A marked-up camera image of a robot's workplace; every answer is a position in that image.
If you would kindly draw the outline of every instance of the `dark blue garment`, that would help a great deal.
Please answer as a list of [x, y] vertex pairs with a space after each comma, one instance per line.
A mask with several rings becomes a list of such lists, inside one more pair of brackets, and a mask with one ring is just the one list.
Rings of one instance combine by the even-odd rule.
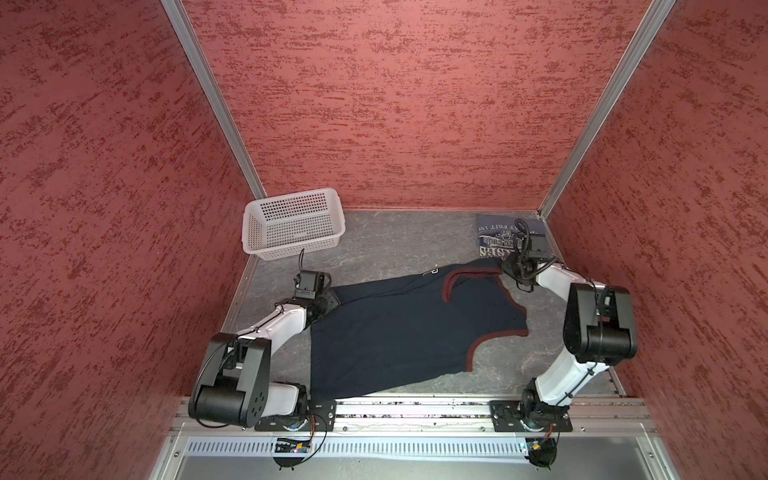
[[446, 277], [493, 270], [499, 259], [442, 266], [437, 273], [333, 287], [341, 305], [312, 325], [315, 400], [344, 399], [472, 371], [472, 354], [496, 336], [527, 336], [525, 308], [494, 274], [459, 277], [443, 300]]

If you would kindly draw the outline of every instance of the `red back wall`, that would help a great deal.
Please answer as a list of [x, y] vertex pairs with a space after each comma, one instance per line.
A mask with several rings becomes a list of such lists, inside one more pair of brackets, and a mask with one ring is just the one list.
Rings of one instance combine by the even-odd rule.
[[252, 195], [157, 0], [0, 3], [0, 478], [145, 480]]
[[678, 0], [552, 215], [684, 478], [768, 475], [768, 3]]
[[189, 0], [269, 195], [538, 208], [648, 0]]

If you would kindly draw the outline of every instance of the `red side wall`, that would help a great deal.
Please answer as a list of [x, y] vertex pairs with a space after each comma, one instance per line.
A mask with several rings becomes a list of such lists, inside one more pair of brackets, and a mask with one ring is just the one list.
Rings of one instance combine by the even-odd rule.
[[768, 478], [768, 3], [678, 0], [550, 220], [684, 478]]
[[538, 208], [648, 0], [189, 0], [270, 195]]
[[0, 478], [145, 480], [252, 198], [157, 0], [0, 3]]

